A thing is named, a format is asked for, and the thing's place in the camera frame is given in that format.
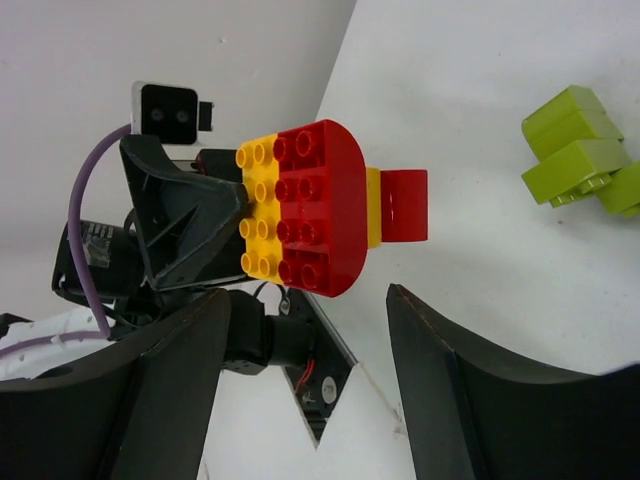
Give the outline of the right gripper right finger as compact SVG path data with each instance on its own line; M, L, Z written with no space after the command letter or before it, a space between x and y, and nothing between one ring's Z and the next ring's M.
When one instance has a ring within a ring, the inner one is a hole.
M386 297L420 479L635 479L639 368L545 364L454 323L405 287Z

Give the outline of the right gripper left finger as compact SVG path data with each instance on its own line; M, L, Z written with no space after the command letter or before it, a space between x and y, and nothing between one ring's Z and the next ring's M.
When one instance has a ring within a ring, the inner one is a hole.
M93 354L2 382L2 478L196 478L230 316L216 290Z

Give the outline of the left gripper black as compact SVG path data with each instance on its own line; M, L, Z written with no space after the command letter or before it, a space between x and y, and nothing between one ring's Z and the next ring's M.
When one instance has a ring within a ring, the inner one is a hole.
M233 149L204 148L180 169L160 140L126 135L132 200L122 225L84 220L81 247L99 299L128 320L157 319L189 295L247 279L239 222L249 213Z

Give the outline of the yellow and red lego stack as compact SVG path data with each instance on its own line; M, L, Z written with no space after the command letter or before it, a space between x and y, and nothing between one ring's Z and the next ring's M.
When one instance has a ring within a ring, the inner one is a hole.
M249 277L325 297L346 292L382 243L428 238L428 172L367 166L352 133L320 120L243 143L239 223Z

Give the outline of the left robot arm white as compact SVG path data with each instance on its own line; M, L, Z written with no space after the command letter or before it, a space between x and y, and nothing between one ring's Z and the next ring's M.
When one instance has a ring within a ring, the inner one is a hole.
M118 147L132 201L120 226L80 218L90 176L111 145ZM245 281L238 226L248 213L235 150L204 148L182 170L158 137L110 134L74 181L52 276L54 293L89 309L86 325L48 333L26 324L10 329L1 342L2 366L46 347L112 345L211 289Z

